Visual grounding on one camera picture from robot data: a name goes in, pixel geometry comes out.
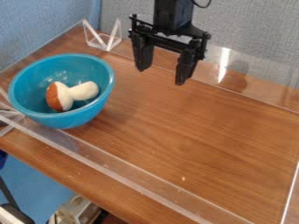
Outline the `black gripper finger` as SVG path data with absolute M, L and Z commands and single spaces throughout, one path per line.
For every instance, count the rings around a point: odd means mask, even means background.
M 141 72 L 143 72 L 154 62 L 154 50 L 155 46 L 150 43 L 149 37 L 137 33 L 131 34 L 135 66 Z
M 185 49 L 178 59 L 175 84 L 183 85 L 193 77 L 193 72 L 198 65 L 198 55 L 194 49 Z

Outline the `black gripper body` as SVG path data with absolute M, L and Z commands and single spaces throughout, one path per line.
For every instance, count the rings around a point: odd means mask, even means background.
M 154 0 L 151 22 L 146 22 L 137 14 L 130 16 L 130 38 L 133 32 L 146 35 L 154 47 L 179 54 L 185 49 L 194 49 L 198 60 L 203 60 L 211 34 L 193 24 L 193 13 L 194 7 L 205 9 L 210 6 L 211 0 L 206 5 L 199 5 L 195 0 Z

